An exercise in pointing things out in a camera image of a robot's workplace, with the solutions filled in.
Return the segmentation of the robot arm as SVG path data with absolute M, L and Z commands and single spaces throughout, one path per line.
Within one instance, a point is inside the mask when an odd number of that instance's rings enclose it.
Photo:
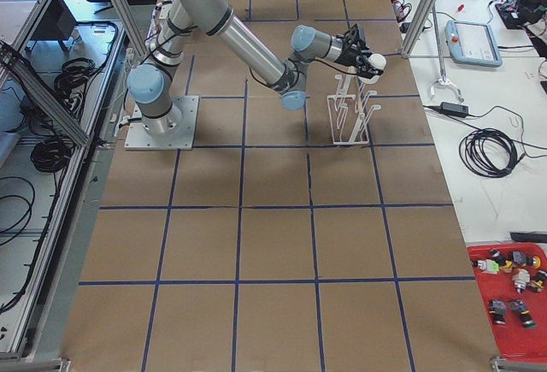
M 367 46 L 364 31 L 352 26 L 337 36 L 299 25 L 291 35 L 290 56 L 280 60 L 236 15 L 228 0 L 173 0 L 149 53 L 127 78 L 128 90 L 141 113 L 144 131 L 166 137 L 189 120 L 169 93 L 184 48 L 208 58 L 235 55 L 265 87 L 277 92 L 289 110 L 301 109 L 306 99 L 308 66 L 323 58 L 355 69 L 362 80 L 375 83 L 383 74 L 385 58 Z

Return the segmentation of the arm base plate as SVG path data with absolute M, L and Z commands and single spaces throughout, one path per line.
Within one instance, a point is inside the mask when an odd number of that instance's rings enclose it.
M 199 96 L 173 98 L 170 112 L 158 119 L 142 116 L 136 104 L 132 122 L 126 133 L 125 149 L 129 151 L 167 151 L 192 149 L 197 124 Z

